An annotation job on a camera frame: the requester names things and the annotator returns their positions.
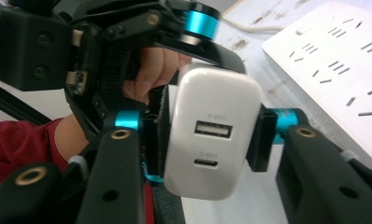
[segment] screw hole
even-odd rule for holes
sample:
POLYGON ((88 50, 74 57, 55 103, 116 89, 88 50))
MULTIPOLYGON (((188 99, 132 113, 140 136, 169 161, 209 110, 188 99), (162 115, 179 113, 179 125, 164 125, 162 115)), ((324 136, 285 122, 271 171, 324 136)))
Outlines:
POLYGON ((306 128, 299 128, 296 132, 304 137, 315 137, 316 133, 306 128))
POLYGON ((339 190, 341 193, 349 198, 357 199, 359 197, 358 193, 354 189, 348 187, 340 187, 339 190))
POLYGON ((48 76, 48 68, 45 65, 39 65, 34 69, 34 78, 43 80, 48 76))
POLYGON ((128 130, 117 130, 111 134, 113 139, 124 139, 131 135, 130 131, 128 130))
POLYGON ((102 199, 106 202, 112 202, 115 201, 118 198, 118 191, 114 189, 108 190, 103 196, 102 199))
POLYGON ((52 36, 49 33, 41 33, 36 38, 37 44, 45 49, 49 47, 52 43, 52 36))
POLYGON ((15 180, 15 184, 18 186, 31 185, 38 182, 47 174, 47 168, 44 166, 38 166, 24 171, 15 180))

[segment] usb-c port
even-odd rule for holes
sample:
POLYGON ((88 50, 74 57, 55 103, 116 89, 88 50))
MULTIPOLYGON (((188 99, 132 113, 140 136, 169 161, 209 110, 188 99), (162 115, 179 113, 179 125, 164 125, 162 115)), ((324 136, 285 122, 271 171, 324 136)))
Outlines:
POLYGON ((194 160, 194 164, 215 167, 218 165, 217 161, 194 160))

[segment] white power adapter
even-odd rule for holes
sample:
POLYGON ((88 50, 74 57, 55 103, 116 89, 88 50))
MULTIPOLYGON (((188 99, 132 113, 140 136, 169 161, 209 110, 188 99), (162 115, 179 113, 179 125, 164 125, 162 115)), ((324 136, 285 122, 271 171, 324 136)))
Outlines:
POLYGON ((182 197, 225 199, 241 173, 262 91, 248 76, 207 64, 193 63, 180 76, 165 187, 182 197))

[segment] power outlet socket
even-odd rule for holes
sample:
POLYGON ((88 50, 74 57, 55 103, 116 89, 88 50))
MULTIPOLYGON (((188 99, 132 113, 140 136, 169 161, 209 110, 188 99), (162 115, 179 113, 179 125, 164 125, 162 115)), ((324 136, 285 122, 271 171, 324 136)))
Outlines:
POLYGON ((326 3, 263 50, 372 158, 372 11, 326 3))

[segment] human hand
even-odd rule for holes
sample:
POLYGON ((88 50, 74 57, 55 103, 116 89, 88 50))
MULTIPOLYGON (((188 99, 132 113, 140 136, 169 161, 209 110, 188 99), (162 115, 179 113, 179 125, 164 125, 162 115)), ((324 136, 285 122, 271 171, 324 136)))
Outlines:
POLYGON ((190 57, 169 49, 141 49, 139 72, 135 80, 124 82, 124 95, 148 104, 148 92, 168 84, 176 70, 190 62, 190 57))

